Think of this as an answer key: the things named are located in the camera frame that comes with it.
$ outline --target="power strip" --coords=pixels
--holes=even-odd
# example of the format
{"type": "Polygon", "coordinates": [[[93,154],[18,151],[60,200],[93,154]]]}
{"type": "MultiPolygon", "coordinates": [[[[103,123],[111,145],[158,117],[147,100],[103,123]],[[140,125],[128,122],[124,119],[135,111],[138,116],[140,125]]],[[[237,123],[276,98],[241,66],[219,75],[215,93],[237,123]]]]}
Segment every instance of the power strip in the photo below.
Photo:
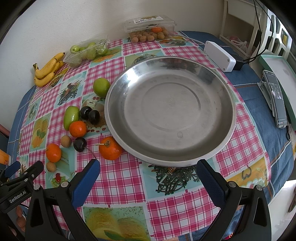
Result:
{"type": "Polygon", "coordinates": [[[223,72],[231,72],[233,70],[236,60],[218,44],[206,41],[204,52],[223,72]]]}

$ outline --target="orange fruit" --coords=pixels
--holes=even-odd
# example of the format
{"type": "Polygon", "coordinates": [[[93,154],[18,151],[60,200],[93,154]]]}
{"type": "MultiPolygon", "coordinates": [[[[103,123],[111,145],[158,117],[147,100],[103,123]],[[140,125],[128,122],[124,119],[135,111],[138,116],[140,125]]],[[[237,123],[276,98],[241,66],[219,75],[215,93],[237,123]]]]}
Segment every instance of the orange fruit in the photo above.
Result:
{"type": "Polygon", "coordinates": [[[57,144],[51,143],[46,147],[45,154],[49,161],[58,162],[62,157],[62,150],[57,144]]]}
{"type": "Polygon", "coordinates": [[[151,31],[155,34],[159,33],[159,32],[162,32],[162,29],[161,27],[156,27],[156,28],[152,28],[151,31]]]}
{"type": "Polygon", "coordinates": [[[86,134],[87,126],[84,121],[74,121],[71,123],[69,131],[73,137],[83,137],[86,134]]]}
{"type": "Polygon", "coordinates": [[[122,153],[122,147],[113,137],[106,137],[101,141],[104,145],[99,145],[99,152],[106,160],[115,160],[122,153]]]}

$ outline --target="round metal tray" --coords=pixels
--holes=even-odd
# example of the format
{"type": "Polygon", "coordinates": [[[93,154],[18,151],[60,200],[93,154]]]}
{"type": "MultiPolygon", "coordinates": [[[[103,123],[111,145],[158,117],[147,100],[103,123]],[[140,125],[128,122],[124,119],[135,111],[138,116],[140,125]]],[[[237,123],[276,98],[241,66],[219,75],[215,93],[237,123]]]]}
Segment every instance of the round metal tray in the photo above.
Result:
{"type": "Polygon", "coordinates": [[[211,69],[162,56],[139,62],[116,79],[105,118],[115,140],[135,157],[185,167],[227,144],[236,108],[229,87],[211,69]]]}

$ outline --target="orange cup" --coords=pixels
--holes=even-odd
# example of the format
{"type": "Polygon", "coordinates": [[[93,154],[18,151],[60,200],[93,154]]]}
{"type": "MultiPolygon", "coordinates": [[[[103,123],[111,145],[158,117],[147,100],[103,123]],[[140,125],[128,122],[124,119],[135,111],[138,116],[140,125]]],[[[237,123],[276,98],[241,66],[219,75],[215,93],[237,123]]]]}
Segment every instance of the orange cup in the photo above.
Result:
{"type": "Polygon", "coordinates": [[[0,149],[0,163],[4,165],[10,165],[11,156],[0,149]]]}

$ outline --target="metal screw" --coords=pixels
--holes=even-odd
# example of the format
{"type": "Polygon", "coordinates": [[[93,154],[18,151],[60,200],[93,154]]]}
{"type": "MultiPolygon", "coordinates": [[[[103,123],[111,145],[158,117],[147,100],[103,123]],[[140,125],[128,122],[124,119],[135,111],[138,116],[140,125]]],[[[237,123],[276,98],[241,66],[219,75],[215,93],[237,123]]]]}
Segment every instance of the metal screw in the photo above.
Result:
{"type": "Polygon", "coordinates": [[[258,191],[262,191],[262,187],[260,185],[256,185],[258,191]]]}
{"type": "Polygon", "coordinates": [[[40,189],[40,185],[38,183],[34,183],[34,190],[39,190],[40,189]]]}
{"type": "Polygon", "coordinates": [[[62,187],[62,188],[65,188],[65,187],[68,186],[68,184],[69,184],[69,183],[68,183],[67,181],[64,181],[64,182],[61,183],[61,187],[62,187]]]}
{"type": "Polygon", "coordinates": [[[237,184],[234,181],[228,182],[228,185],[232,188],[235,188],[237,186],[237,184]]]}

